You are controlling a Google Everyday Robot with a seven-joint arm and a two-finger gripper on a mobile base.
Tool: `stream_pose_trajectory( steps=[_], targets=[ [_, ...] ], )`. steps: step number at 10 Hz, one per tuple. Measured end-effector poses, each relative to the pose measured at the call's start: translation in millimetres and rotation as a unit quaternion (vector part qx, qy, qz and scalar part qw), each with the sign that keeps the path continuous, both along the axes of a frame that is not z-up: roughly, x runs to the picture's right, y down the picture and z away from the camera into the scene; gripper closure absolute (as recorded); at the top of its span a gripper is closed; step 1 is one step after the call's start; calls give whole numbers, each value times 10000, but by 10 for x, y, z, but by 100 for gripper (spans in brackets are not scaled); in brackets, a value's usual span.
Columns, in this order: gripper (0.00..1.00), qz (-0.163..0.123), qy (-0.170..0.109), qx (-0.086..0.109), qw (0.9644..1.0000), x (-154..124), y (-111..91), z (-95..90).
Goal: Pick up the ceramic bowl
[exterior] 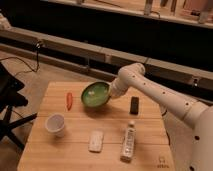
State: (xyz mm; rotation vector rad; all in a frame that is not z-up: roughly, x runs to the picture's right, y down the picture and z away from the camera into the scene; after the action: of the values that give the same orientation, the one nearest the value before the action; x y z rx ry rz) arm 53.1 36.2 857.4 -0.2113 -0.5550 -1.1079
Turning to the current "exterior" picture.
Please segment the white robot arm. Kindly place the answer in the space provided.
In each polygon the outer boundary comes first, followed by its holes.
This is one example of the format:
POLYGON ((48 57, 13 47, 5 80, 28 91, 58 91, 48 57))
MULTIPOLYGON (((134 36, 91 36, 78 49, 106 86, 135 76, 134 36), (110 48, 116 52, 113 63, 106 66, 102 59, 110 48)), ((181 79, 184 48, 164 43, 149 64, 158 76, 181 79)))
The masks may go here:
POLYGON ((133 63, 121 67, 111 82, 109 95, 119 98, 130 87, 137 89, 194 130, 191 171, 213 171, 213 105, 209 106, 195 98, 184 95, 147 79, 145 67, 133 63))

